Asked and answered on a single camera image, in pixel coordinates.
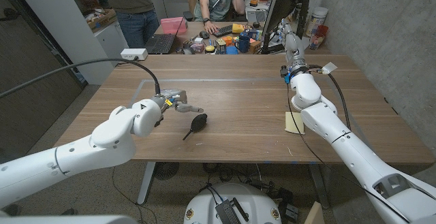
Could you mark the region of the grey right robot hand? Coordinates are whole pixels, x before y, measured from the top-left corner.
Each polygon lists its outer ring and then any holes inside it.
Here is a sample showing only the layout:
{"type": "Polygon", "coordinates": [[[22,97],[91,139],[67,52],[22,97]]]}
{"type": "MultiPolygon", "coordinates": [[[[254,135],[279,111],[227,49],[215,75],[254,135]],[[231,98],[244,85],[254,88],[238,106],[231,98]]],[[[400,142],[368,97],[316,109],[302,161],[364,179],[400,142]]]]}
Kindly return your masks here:
{"type": "Polygon", "coordinates": [[[302,40],[292,31],[289,22],[282,19],[278,25],[279,39],[284,46],[288,67],[291,70],[306,67],[305,49],[302,40]]]}

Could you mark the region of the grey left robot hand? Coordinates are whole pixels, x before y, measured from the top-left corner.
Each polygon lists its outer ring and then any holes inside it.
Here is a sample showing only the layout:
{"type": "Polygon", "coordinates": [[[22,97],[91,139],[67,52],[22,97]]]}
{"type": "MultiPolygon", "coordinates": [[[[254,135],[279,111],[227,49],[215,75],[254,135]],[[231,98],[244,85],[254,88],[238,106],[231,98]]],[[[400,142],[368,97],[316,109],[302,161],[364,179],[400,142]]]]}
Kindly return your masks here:
{"type": "Polygon", "coordinates": [[[180,89],[163,89],[160,94],[154,95],[151,99],[160,107],[164,113],[168,108],[174,108],[177,112],[198,112],[203,109],[187,103],[186,91],[180,89]]]}

